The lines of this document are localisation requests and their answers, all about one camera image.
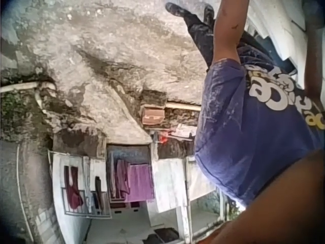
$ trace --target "red object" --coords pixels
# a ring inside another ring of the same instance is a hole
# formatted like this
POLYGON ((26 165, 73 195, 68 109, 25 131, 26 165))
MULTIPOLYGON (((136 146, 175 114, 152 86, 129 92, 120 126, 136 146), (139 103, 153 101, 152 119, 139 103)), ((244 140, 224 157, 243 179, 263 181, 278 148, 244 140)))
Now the red object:
POLYGON ((71 209, 83 205, 83 200, 78 189, 78 168, 71 167, 72 186, 69 183, 69 166, 64 167, 64 183, 66 185, 67 199, 71 209))
POLYGON ((159 136, 159 143, 160 144, 165 144, 168 141, 168 138, 165 136, 160 135, 159 136))

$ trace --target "white graphic print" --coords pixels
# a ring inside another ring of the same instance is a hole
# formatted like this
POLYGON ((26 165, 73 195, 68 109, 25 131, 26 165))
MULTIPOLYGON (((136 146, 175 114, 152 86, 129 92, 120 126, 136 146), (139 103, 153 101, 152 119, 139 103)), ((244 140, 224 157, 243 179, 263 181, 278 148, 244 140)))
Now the white graphic print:
POLYGON ((250 96, 275 111, 295 105, 309 126, 325 130, 321 112, 288 74, 283 74, 278 67, 274 67, 271 72, 252 65, 246 65, 245 68, 251 82, 250 96))

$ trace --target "purple cloth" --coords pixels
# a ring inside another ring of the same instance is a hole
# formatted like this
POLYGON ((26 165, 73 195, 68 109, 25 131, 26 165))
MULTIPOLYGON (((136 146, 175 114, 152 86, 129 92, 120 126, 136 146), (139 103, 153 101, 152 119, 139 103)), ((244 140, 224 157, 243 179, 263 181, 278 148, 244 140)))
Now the purple cloth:
POLYGON ((125 195, 125 202, 140 202, 154 198, 150 165, 129 165, 127 178, 130 192, 125 195))
POLYGON ((195 155, 216 186, 247 206, 286 168, 324 148, 324 118, 263 54, 249 46, 238 54, 242 65, 220 60, 207 74, 195 155))
POLYGON ((116 166, 117 189, 125 193, 129 193, 129 184, 127 179, 129 163, 124 160, 118 160, 116 166))

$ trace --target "pipe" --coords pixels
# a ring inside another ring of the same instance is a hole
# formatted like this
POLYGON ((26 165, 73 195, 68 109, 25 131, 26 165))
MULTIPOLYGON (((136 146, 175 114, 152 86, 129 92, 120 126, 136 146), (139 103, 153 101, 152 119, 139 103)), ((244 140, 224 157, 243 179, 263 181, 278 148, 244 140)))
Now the pipe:
POLYGON ((193 230, 192 230, 192 214, 191 214, 191 199, 189 197, 189 184, 188 184, 188 157, 185 157, 185 190, 186 190, 186 200, 187 200, 187 217, 188 217, 188 229, 189 229, 189 243, 193 243, 193 230))
POLYGON ((12 84, 2 86, 0 89, 0 93, 11 92, 13 90, 26 90, 26 89, 34 89, 40 87, 41 89, 48 88, 51 90, 56 90, 55 84, 49 81, 32 81, 27 83, 20 83, 20 84, 12 84))
POLYGON ((193 111, 201 111, 200 105, 185 104, 185 103, 175 103, 175 102, 166 102, 166 108, 176 108, 176 109, 186 109, 193 111))
POLYGON ((26 216, 26 213, 25 213, 25 208, 24 208, 24 205, 22 203, 22 197, 21 197, 20 182, 19 182, 19 149, 20 149, 20 144, 18 144, 18 146, 17 146, 17 155, 16 155, 16 174, 17 174, 16 177, 17 177, 18 196, 19 196, 19 201, 20 201, 22 214, 23 214, 25 222, 26 222, 26 227, 27 227, 27 230, 28 230, 28 233, 29 233, 31 243, 34 243, 34 238, 33 238, 33 235, 31 233, 31 229, 30 229, 30 226, 29 226, 29 223, 28 223, 28 220, 27 220, 27 216, 26 216))

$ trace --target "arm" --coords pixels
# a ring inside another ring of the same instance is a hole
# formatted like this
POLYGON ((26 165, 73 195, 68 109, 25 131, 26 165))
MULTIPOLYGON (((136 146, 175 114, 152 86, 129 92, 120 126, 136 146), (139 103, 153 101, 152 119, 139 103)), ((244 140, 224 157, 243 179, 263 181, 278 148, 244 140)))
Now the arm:
POLYGON ((322 34, 323 29, 315 29, 306 24, 307 29, 307 58, 305 66, 306 95, 323 110, 320 94, 323 83, 322 72, 322 34))
POLYGON ((240 63, 237 45, 244 32, 249 0, 221 0, 214 24, 213 63, 230 58, 240 63))
POLYGON ((323 161, 320 150, 293 164, 211 243, 310 243, 324 222, 323 161))

